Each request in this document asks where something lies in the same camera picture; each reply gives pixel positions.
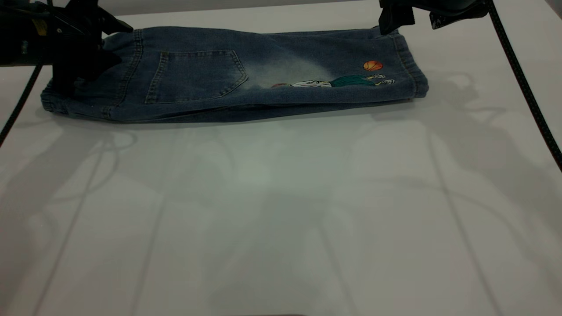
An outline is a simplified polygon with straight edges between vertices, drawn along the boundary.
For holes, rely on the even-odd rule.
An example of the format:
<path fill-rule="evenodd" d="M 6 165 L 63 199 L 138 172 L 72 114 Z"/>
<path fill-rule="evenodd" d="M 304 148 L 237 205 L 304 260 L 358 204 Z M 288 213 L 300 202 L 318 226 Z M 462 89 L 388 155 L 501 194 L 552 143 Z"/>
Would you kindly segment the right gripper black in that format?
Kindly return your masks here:
<path fill-rule="evenodd" d="M 413 6 L 430 11 L 433 30 L 462 20 L 483 18 L 488 14 L 483 0 L 414 0 L 413 6 L 405 0 L 380 0 L 379 4 L 382 12 L 378 22 L 383 36 L 402 26 L 414 25 Z"/>

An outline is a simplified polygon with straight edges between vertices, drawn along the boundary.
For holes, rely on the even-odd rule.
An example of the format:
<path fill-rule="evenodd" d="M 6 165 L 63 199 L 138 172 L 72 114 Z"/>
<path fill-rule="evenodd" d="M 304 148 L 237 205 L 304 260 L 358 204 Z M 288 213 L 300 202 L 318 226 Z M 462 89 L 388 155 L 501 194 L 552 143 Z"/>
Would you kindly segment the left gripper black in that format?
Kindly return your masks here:
<path fill-rule="evenodd" d="M 96 0 L 71 0 L 54 6 L 49 0 L 3 0 L 0 17 L 2 66 L 53 64 L 53 90 L 71 95 L 78 78 L 96 80 L 122 62 L 101 48 L 101 34 L 131 33 Z"/>

